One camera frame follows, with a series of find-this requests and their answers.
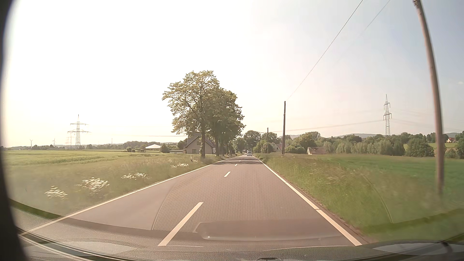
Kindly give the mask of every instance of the overhead wire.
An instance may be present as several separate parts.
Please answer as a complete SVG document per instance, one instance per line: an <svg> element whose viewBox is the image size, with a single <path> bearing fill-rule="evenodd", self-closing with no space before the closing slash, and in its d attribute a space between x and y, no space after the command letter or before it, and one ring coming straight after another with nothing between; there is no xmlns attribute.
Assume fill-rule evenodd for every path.
<svg viewBox="0 0 464 261"><path fill-rule="evenodd" d="M351 13L351 15L349 16L348 20L345 22L345 24L342 26L342 28L340 29L340 31L338 31L337 35L335 36L335 38L332 40L332 42L329 44L329 46L327 47L327 49L325 49L324 53L319 57L319 59L317 60L317 62L314 64L314 66L311 68L311 70L308 72L308 74L306 75L306 77L303 79L303 81L301 81L301 83L298 85L298 87L290 94L290 96L286 99L288 100L297 90L298 88L300 88L301 84L306 80L306 78L309 76L309 74L314 70L314 68L316 67L316 65L319 63L319 61L322 59L322 57L324 56L324 54L327 52L327 50L330 48L330 46L333 44L333 42L335 41L335 39L337 39L338 35L342 32L342 30L345 28L345 25L347 25L347 23L349 22L349 20L351 19L351 17L353 16L353 14L356 12L356 10L358 10L358 7L361 5L363 0L361 0L361 2L359 2L358 6L356 7L356 9Z"/></svg>

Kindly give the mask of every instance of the asphalt road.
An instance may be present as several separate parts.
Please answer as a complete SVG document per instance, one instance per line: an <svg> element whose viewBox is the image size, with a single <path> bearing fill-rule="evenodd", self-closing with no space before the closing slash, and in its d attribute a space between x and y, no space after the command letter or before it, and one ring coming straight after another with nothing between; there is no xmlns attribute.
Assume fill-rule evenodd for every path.
<svg viewBox="0 0 464 261"><path fill-rule="evenodd" d="M153 251L246 251L366 243L255 157L227 159L33 233L75 247L152 258Z"/></svg>

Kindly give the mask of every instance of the farmhouse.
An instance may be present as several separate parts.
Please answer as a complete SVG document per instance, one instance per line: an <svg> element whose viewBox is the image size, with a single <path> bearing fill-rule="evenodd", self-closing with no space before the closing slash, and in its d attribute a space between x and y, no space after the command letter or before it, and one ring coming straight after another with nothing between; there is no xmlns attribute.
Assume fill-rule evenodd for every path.
<svg viewBox="0 0 464 261"><path fill-rule="evenodd" d="M187 150L187 154L199 154L201 148L201 133L194 132L188 135L187 144L184 147ZM216 148L214 143L206 138L205 140L205 153L206 154L215 154Z"/></svg>

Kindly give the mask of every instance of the field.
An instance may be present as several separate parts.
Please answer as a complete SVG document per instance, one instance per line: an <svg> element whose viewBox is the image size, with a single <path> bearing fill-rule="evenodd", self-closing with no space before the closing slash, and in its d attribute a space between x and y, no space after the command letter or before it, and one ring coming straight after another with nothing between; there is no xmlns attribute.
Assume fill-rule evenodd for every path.
<svg viewBox="0 0 464 261"><path fill-rule="evenodd" d="M445 160L443 199L435 159L382 155L258 155L364 235L445 239L464 231L464 160Z"/></svg>
<svg viewBox="0 0 464 261"><path fill-rule="evenodd" d="M221 158L121 151L5 151L6 182L14 206L37 215L66 215Z"/></svg>

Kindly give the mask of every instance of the power line pylon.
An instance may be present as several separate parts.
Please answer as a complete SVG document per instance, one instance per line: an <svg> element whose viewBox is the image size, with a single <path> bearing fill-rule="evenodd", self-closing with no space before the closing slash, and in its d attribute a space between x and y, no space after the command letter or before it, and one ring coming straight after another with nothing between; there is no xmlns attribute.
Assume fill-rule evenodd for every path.
<svg viewBox="0 0 464 261"><path fill-rule="evenodd" d="M86 131L86 130L82 130L80 126L81 125L87 125L87 124L82 123L82 122L79 121L79 114L78 114L77 115L77 121L74 122L74 123L71 123L70 125L75 125L76 126L76 128L74 130L72 130L72 131L70 130L68 132L70 132L71 134L72 133L76 134L76 147L75 147L75 149L78 150L81 147L81 132L85 132L85 133L89 132L89 131Z"/></svg>
<svg viewBox="0 0 464 261"><path fill-rule="evenodd" d="M390 117L392 114L388 110L389 107L391 106L388 102L387 95L385 94L385 103L383 105L383 108L385 110L385 113L383 114L383 119L385 120L385 136L390 136Z"/></svg>

